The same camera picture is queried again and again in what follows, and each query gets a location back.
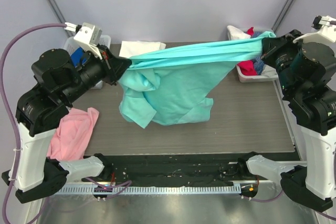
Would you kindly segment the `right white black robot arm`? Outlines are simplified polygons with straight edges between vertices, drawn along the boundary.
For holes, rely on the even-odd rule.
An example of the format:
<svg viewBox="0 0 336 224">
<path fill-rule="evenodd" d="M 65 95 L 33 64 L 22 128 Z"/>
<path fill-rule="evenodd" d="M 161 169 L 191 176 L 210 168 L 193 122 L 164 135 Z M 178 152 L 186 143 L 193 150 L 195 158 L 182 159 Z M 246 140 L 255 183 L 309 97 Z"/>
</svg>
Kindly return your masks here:
<svg viewBox="0 0 336 224">
<path fill-rule="evenodd" d="M 275 68 L 283 99 L 289 103 L 306 142 L 306 166 L 284 165 L 251 152 L 240 158 L 242 179 L 261 176 L 281 186 L 294 202 L 317 212 L 335 198 L 335 74 L 334 51 L 298 30 L 262 40 L 262 61 Z"/>
</svg>

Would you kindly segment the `teal t shirt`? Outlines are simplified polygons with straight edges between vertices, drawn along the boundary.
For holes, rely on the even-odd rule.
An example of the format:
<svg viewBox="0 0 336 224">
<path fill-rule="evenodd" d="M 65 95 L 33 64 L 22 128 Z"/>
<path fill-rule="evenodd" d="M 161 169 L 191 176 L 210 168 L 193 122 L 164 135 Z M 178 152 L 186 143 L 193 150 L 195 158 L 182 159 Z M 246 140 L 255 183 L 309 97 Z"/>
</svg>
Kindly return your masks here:
<svg viewBox="0 0 336 224">
<path fill-rule="evenodd" d="M 208 94 L 242 61 L 261 55 L 265 31 L 256 38 L 205 42 L 131 56 L 119 80 L 120 114 L 146 128 L 206 122 L 214 104 Z"/>
</svg>

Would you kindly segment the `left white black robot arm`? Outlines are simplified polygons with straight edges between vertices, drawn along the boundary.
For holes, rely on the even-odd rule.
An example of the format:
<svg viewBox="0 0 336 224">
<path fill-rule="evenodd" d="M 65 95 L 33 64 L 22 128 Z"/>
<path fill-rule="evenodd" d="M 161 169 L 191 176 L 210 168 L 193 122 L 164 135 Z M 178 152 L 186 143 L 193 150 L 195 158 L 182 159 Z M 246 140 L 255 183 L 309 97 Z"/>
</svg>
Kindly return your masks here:
<svg viewBox="0 0 336 224">
<path fill-rule="evenodd" d="M 64 49 L 48 50 L 32 64 L 37 83 L 19 98 L 15 114 L 21 143 L 19 164 L 2 173 L 6 182 L 16 173 L 15 195 L 22 204 L 52 196 L 75 180 L 105 182 L 112 175 L 113 166 L 102 154 L 77 161 L 47 157 L 51 139 L 73 103 L 100 81 L 115 85 L 131 66 L 130 59 L 113 55 L 108 47 L 98 49 L 102 58 L 87 51 L 79 66 Z"/>
</svg>

